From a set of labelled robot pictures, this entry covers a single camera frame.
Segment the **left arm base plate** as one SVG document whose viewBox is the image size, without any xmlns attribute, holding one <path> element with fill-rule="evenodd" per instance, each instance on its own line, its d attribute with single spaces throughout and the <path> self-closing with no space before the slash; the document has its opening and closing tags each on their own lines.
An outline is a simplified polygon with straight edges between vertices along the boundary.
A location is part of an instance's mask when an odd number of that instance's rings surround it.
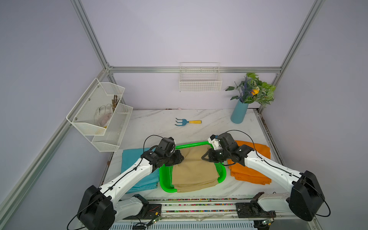
<svg viewBox="0 0 368 230">
<path fill-rule="evenodd" d="M 162 210 L 162 204 L 153 204 L 146 200 L 139 194 L 134 195 L 133 197 L 137 198 L 139 201 L 142 202 L 143 206 L 140 212 L 135 216 L 129 216 L 125 219 L 153 219 L 157 215 L 160 215 Z"/>
</svg>

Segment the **green plastic basket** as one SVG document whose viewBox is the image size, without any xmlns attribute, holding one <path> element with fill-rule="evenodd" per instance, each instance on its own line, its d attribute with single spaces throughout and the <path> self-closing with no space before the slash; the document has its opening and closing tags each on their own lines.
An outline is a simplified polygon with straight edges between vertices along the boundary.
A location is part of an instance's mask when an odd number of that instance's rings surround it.
<svg viewBox="0 0 368 230">
<path fill-rule="evenodd" d="M 177 146 L 184 160 L 159 169 L 161 188 L 167 193 L 187 193 L 222 183 L 226 178 L 225 167 L 202 160 L 210 148 L 212 145 L 207 141 Z"/>
</svg>

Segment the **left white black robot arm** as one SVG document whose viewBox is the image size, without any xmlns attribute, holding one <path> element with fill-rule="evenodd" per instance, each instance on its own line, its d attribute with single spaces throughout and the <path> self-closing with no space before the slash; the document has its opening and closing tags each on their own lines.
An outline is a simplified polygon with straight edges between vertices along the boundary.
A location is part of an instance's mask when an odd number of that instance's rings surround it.
<svg viewBox="0 0 368 230">
<path fill-rule="evenodd" d="M 115 179 L 100 187 L 87 188 L 74 218 L 83 224 L 82 229 L 108 230 L 116 220 L 139 214 L 143 199 L 133 197 L 121 201 L 121 197 L 163 165 L 176 165 L 183 159 L 174 139 L 162 138 L 158 145 L 145 150 L 131 167 Z"/>
</svg>

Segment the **orange pants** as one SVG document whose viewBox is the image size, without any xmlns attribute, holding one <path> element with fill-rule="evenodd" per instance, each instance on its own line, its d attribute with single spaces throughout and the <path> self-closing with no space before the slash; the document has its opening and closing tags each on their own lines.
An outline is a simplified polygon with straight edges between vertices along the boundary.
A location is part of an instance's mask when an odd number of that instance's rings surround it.
<svg viewBox="0 0 368 230">
<path fill-rule="evenodd" d="M 271 152 L 268 146 L 256 143 L 255 148 L 259 154 L 265 156 L 268 159 L 271 158 Z M 239 163 L 229 166 L 229 169 L 231 171 L 231 176 L 233 176 L 238 181 L 245 181 L 258 185 L 269 185 L 272 182 L 270 178 L 263 175 L 262 173 L 249 167 L 242 166 Z"/>
</svg>

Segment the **tan pants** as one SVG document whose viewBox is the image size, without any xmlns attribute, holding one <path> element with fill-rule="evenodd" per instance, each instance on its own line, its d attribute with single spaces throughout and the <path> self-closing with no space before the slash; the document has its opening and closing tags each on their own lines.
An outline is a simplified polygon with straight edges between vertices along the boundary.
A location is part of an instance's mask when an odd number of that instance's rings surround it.
<svg viewBox="0 0 368 230">
<path fill-rule="evenodd" d="M 172 185 L 178 193 L 187 193 L 216 186 L 219 174 L 215 164 L 201 159 L 211 148 L 201 145 L 180 149 L 184 160 L 172 168 Z"/>
</svg>

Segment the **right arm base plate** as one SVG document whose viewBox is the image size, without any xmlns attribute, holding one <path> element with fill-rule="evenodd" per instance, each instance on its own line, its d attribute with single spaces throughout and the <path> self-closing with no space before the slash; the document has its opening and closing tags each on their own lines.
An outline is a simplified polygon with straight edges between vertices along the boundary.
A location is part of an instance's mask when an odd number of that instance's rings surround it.
<svg viewBox="0 0 368 230">
<path fill-rule="evenodd" d="M 256 194 L 250 203 L 236 203 L 238 218 L 275 218 L 276 213 L 274 211 L 264 211 L 257 203 L 263 194 L 264 192 Z"/>
</svg>

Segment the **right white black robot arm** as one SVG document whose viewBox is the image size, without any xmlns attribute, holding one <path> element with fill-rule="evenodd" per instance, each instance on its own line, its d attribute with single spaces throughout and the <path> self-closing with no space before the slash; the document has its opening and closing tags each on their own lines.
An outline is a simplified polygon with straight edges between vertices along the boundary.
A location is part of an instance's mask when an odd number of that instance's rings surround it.
<svg viewBox="0 0 368 230">
<path fill-rule="evenodd" d="M 280 165 L 261 155 L 255 145 L 240 146 L 229 131 L 211 135 L 208 142 L 212 147 L 202 156 L 202 160 L 212 163 L 232 160 L 234 164 L 265 175 L 286 190 L 281 195 L 261 194 L 256 203 L 263 211 L 292 212 L 304 221 L 312 221 L 318 215 L 325 196 L 314 173 L 299 172 Z"/>
</svg>

